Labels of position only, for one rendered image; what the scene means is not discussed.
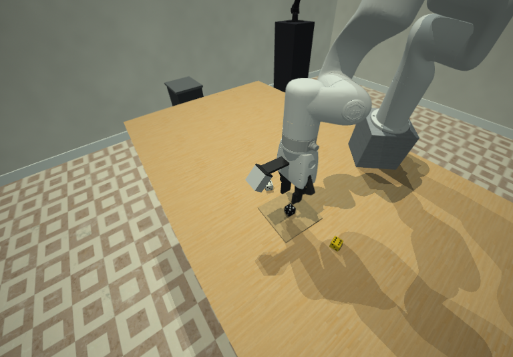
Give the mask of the tan fabric mat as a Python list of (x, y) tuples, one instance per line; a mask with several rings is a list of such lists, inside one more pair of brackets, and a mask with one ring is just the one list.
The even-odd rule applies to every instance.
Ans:
[[(258, 207), (285, 243), (322, 219), (303, 198), (301, 202), (293, 205), (291, 200), (294, 192), (291, 189)], [(289, 217), (284, 210), (290, 203), (296, 208), (296, 212)]]

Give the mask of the yellow die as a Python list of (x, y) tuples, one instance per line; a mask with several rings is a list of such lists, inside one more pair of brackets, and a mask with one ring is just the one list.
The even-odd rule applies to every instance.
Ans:
[(330, 247), (336, 251), (338, 251), (343, 244), (343, 240), (334, 236), (333, 240), (330, 243)]

